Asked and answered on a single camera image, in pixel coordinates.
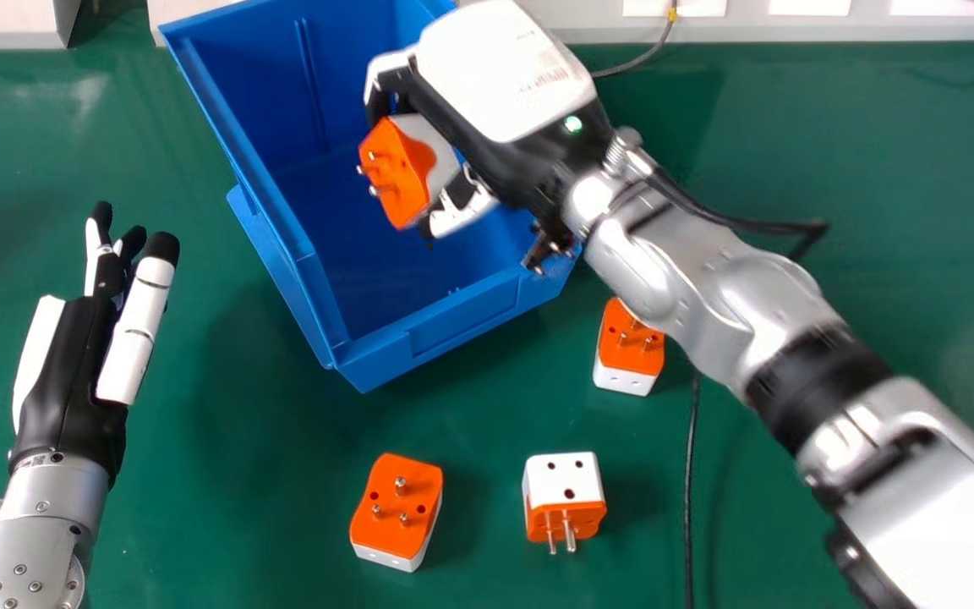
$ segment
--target blue plastic bin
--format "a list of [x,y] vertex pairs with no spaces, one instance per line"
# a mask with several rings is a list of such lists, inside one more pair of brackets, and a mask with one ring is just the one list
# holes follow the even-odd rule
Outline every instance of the blue plastic bin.
[[318,361],[368,391],[561,291],[521,266],[531,216],[498,209],[428,247],[355,173],[369,59],[447,0],[248,0],[161,28],[239,186],[236,217]]

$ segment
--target metal prong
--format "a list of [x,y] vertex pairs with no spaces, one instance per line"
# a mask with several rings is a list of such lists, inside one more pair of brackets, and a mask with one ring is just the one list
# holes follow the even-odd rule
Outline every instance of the metal prong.
[[554,533],[551,532],[551,513],[544,514],[545,528],[548,530],[548,550],[551,551],[551,556],[558,554],[558,551],[554,547]]
[[569,518],[563,518],[561,527],[566,531],[566,551],[573,554],[577,551],[577,539],[573,536],[573,527],[569,524]]

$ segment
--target green table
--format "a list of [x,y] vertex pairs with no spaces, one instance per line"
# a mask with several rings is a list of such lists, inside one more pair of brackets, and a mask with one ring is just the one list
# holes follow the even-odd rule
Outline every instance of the green table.
[[[651,398],[593,388],[608,293],[579,267],[558,300],[359,396],[317,365],[224,204],[231,170],[144,10],[104,3],[74,44],[0,53],[0,492],[30,315],[80,292],[93,201],[183,242],[92,606],[681,606],[681,354]],[[680,47],[602,92],[709,205],[830,219],[809,259],[829,299],[974,425],[974,45]],[[522,465],[579,448],[610,513],[550,557],[522,533]],[[383,451],[446,471],[415,575],[348,546]],[[830,519],[719,388],[695,475],[700,606],[855,605],[824,558]]]

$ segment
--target robotic hand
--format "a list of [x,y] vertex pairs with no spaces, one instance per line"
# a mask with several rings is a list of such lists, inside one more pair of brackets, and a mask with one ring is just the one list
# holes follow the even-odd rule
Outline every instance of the robotic hand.
[[[440,159],[406,163],[399,184],[446,163],[452,176],[456,147],[476,190],[536,217],[530,269],[581,240],[635,317],[754,409],[835,517],[830,555],[869,606],[974,606],[971,429],[859,342],[807,271],[743,243],[637,132],[611,128],[588,71],[512,0],[458,8],[375,58],[364,104],[372,135],[418,117],[402,150]],[[395,171],[364,174],[391,192],[379,176]],[[422,221],[430,197],[416,201]]]
[[127,407],[165,312],[178,239],[134,227],[112,245],[111,224],[101,201],[85,223],[85,296],[41,298],[20,356],[0,500],[2,609],[80,606],[123,465]]

